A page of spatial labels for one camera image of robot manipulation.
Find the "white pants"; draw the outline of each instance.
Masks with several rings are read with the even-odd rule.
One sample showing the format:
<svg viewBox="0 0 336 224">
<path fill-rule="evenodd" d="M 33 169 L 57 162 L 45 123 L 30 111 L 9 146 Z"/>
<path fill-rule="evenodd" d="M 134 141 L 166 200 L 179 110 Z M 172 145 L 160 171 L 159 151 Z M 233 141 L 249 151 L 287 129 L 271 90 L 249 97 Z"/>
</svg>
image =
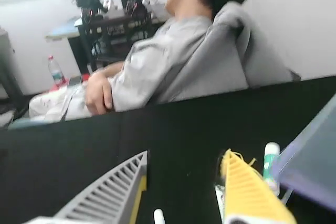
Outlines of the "white pants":
<svg viewBox="0 0 336 224">
<path fill-rule="evenodd" d="M 29 103 L 29 117 L 49 122 L 92 116 L 85 104 L 86 82 L 57 91 L 40 94 Z"/>
</svg>

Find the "black table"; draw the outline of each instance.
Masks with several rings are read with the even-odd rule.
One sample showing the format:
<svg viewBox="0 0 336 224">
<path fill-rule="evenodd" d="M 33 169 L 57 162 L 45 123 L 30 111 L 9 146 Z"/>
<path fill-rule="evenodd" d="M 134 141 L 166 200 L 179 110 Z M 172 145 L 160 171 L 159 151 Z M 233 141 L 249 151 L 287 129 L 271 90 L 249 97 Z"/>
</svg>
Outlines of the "black table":
<svg viewBox="0 0 336 224">
<path fill-rule="evenodd" d="M 336 77 L 281 84 L 126 113 L 0 132 L 0 222 L 52 216 L 116 164 L 150 150 L 149 190 L 137 223 L 220 223 L 214 192 L 220 153 L 263 166 L 265 144 L 284 148 L 336 92 Z M 298 223 L 336 216 L 294 195 Z"/>
<path fill-rule="evenodd" d="M 153 30 L 156 31 L 160 26 L 162 26 L 170 15 L 165 11 L 164 4 L 154 4 L 147 6 L 148 11 L 153 14 L 152 26 Z M 109 17 L 96 22 L 96 26 L 100 25 L 115 25 L 123 21 L 130 21 L 132 18 L 124 13 L 123 10 L 116 10 L 109 13 Z M 76 63 L 78 65 L 81 74 L 89 73 L 88 64 L 91 65 L 91 69 L 94 71 L 97 69 L 96 63 L 93 60 L 90 46 L 88 45 L 87 38 L 85 37 L 85 31 L 83 29 L 82 21 L 80 17 L 73 17 L 61 26 L 55 28 L 46 37 L 47 41 L 67 39 L 71 47 L 72 53 L 75 57 Z M 118 56 L 114 57 L 116 61 L 122 60 Z"/>
<path fill-rule="evenodd" d="M 97 62 L 108 65 L 125 60 L 135 41 L 152 37 L 171 17 L 164 9 L 164 4 L 146 5 L 146 9 L 148 10 L 148 15 L 141 18 L 128 15 L 123 9 L 118 9 L 106 13 L 103 19 L 92 20 L 89 24 L 83 24 L 82 20 L 75 23 L 75 26 L 79 31 L 87 62 L 90 63 L 92 71 L 98 69 Z M 116 35 L 109 34 L 109 28 L 114 27 L 119 30 L 120 26 L 122 32 L 119 32 Z M 142 38 L 138 37 L 136 40 L 132 39 L 133 35 L 138 32 L 146 33 L 147 36 L 143 35 L 144 37 Z M 101 33 L 101 38 L 99 40 L 102 40 L 105 45 L 103 48 L 104 52 L 93 54 L 92 49 L 96 47 L 93 46 L 93 42 L 98 40 L 98 33 Z M 115 50 L 115 48 L 113 49 L 113 46 L 111 45 L 112 41 L 114 41 L 115 46 L 119 44 L 119 47 L 121 47 L 122 50 L 120 50 L 120 48 L 119 50 Z"/>
</svg>

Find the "chair backrest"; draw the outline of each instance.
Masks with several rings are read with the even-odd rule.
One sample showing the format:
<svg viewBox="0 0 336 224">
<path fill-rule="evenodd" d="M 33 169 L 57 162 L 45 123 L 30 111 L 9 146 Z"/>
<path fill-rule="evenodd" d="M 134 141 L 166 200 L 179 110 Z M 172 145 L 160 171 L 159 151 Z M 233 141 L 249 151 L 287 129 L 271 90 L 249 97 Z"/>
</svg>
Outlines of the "chair backrest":
<svg viewBox="0 0 336 224">
<path fill-rule="evenodd" d="M 292 81 L 273 48 L 240 9 L 215 19 L 204 41 L 157 102 Z"/>
</svg>

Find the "man's hand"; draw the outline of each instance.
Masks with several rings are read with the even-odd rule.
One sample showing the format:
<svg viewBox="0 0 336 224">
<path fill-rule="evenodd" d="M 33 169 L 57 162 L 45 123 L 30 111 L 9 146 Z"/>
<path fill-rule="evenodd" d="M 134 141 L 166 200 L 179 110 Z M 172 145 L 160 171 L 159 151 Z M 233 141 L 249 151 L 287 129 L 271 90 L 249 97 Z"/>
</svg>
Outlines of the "man's hand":
<svg viewBox="0 0 336 224">
<path fill-rule="evenodd" d="M 95 72 L 88 80 L 86 106 L 93 115 L 102 115 L 112 109 L 112 90 L 106 76 Z"/>
</svg>

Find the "plastic water bottle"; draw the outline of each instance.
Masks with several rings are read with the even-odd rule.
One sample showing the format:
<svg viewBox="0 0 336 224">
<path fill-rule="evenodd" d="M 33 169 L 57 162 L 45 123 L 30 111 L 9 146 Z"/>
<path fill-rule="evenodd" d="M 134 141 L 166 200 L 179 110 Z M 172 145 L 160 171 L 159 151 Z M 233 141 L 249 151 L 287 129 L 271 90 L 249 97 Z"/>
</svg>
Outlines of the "plastic water bottle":
<svg viewBox="0 0 336 224">
<path fill-rule="evenodd" d="M 64 78 L 61 68 L 59 67 L 59 64 L 57 63 L 57 61 L 54 59 L 53 56 L 49 56 L 48 61 L 49 61 L 48 64 L 49 71 L 54 79 L 56 86 L 60 87 L 64 85 L 66 83 L 66 80 Z"/>
<path fill-rule="evenodd" d="M 270 168 L 279 154 L 280 146 L 277 143 L 266 144 L 264 156 L 264 181 L 276 196 L 279 196 L 280 194 L 280 185 L 270 174 Z"/>
</svg>

